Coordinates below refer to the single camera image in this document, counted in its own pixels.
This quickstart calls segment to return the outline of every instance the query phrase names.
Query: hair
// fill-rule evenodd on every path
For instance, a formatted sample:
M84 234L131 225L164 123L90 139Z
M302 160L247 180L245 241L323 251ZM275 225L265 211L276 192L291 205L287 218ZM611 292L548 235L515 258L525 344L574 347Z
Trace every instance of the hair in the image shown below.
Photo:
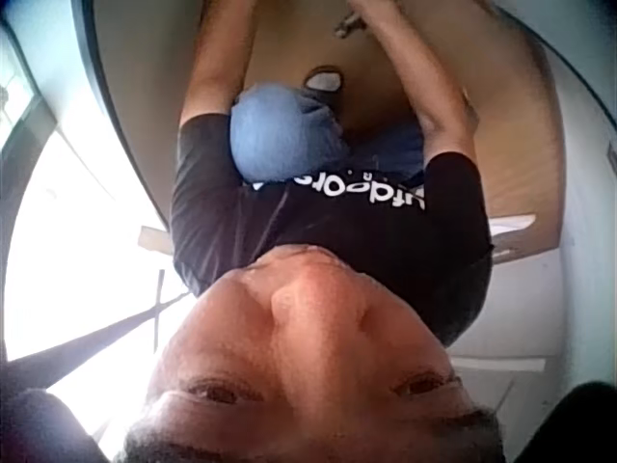
M462 418L441 422L435 429L439 441L434 463L505 463L499 423L493 412L476 410ZM401 450L401 455L387 463L414 461L414 445ZM209 451L177 446L158 440L139 426L127 435L124 450L114 463L283 463L282 460L243 459Z

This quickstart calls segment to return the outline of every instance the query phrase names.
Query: eye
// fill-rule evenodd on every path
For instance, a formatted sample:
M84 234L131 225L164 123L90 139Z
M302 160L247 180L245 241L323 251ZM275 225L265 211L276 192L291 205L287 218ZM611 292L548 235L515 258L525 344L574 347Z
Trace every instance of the eye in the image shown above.
M223 405L237 405L248 401L261 401L262 397L245 387L238 387L228 383L205 382L188 388L188 393L202 400L220 403Z
M425 373L408 379L398 388L394 389L394 392L401 397L422 395L435 391L447 382L438 374Z

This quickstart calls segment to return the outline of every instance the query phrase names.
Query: forearm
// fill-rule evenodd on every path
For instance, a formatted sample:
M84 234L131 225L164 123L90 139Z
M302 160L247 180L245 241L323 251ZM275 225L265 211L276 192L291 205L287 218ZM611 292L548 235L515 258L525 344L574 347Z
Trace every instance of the forearm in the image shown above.
M206 3L181 123L199 114L228 114L244 87L251 61L257 0Z
M428 145L427 161L443 150L465 150L473 157L462 89L435 53L393 2L362 2L360 13L392 61L417 113Z

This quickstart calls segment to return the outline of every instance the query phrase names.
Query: nose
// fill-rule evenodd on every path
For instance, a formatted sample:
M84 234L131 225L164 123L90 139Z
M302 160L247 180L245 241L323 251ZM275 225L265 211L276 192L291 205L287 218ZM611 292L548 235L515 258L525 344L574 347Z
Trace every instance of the nose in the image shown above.
M336 417L349 422L370 377L369 337L362 330L370 304L359 282L349 269L307 265L272 298L286 395L322 431Z

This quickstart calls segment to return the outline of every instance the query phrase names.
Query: blue cloth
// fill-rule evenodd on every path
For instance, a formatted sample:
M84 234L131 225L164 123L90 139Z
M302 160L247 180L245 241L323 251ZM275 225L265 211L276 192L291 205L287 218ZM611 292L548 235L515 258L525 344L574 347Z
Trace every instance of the blue cloth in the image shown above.
M320 92L278 84L252 87L231 110L235 165L249 183L283 181L320 169L392 174L399 181L423 170L417 123L401 123L352 149Z

